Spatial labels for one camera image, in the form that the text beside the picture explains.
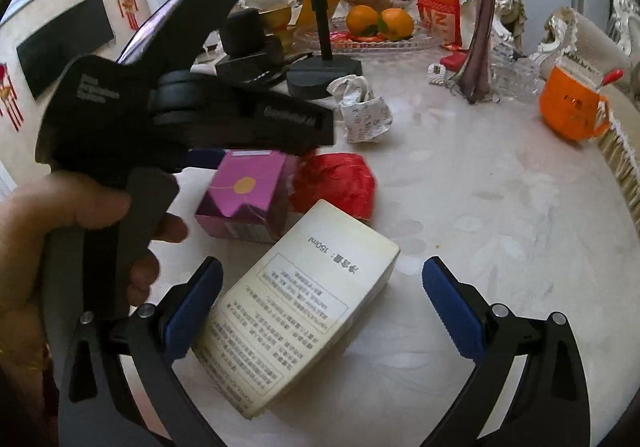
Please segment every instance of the white tablecloth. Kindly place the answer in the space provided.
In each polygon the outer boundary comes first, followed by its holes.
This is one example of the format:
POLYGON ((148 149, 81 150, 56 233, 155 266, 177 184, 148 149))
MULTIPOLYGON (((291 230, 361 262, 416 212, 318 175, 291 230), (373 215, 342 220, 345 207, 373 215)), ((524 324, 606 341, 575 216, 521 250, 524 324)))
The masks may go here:
MULTIPOLYGON (((586 372, 593 445, 640 385, 640 245, 596 145, 559 140, 536 106, 469 106, 428 85, 426 68, 439 56, 364 58, 364 74, 394 123, 380 143, 355 145, 338 124, 332 150, 366 157, 378 179, 372 226, 402 250, 388 287, 362 319, 252 421, 226 403, 191 353, 175 363, 188 394, 230 447, 420 445, 473 369, 422 290, 419 273, 432 255, 489 303, 530 318, 568 316, 586 372)), ((172 211, 191 235, 183 245, 153 245, 162 265, 153 301, 188 279, 206 255, 222 261, 226 289, 268 249, 213 239, 196 223, 212 174, 178 175, 172 211)), ((514 365, 521 370, 524 358, 514 365)), ((485 432, 499 427, 519 376, 512 371, 485 432)))

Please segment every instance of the pink box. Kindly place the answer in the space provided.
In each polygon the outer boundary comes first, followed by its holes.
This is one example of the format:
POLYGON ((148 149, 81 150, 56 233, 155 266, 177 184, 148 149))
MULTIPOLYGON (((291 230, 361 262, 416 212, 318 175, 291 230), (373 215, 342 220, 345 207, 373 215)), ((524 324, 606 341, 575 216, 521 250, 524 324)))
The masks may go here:
POLYGON ((275 243, 282 237, 287 178, 298 158, 275 151, 230 151, 196 211, 209 236, 275 243))

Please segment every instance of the microphone stand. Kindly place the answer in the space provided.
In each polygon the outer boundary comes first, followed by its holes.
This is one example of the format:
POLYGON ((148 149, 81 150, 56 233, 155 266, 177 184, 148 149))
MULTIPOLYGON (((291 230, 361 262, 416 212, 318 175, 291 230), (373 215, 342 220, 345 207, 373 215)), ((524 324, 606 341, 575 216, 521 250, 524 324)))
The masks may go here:
POLYGON ((362 63, 346 55, 334 56, 329 37, 327 0, 311 0, 318 23, 320 55, 292 64, 287 72, 289 94, 305 100, 329 96, 327 86, 345 75, 362 75, 362 63))

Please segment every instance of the metal rivet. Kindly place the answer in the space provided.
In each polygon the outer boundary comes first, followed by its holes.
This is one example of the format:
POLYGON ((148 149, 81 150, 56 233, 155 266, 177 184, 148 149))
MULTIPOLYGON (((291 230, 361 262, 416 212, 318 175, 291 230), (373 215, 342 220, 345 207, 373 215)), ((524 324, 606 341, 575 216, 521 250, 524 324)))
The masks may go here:
POLYGON ((554 320, 556 324, 560 326, 562 326, 563 324, 566 324, 566 317, 560 312, 554 313, 553 315, 551 315, 551 318, 554 320))
POLYGON ((496 317, 506 317, 509 315, 509 309, 504 304, 494 304, 491 306, 491 311, 496 317))
POLYGON ((154 313, 156 313, 156 306, 153 304, 143 304, 142 306, 140 306, 140 308, 138 308, 138 315, 143 319, 150 317, 154 313))
POLYGON ((94 313, 93 312, 84 312, 80 316, 81 324, 89 324, 93 320, 94 320, 94 313))

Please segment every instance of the crumpled paper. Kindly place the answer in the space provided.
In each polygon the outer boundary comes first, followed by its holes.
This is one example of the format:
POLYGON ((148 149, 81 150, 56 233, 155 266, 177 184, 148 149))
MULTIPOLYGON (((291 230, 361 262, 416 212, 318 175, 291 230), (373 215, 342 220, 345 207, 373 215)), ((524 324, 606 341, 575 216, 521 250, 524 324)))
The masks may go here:
POLYGON ((393 122, 391 111, 381 96, 373 96, 365 77, 347 75, 336 78, 327 91, 340 106, 347 127, 347 142, 375 141, 388 131, 393 122))

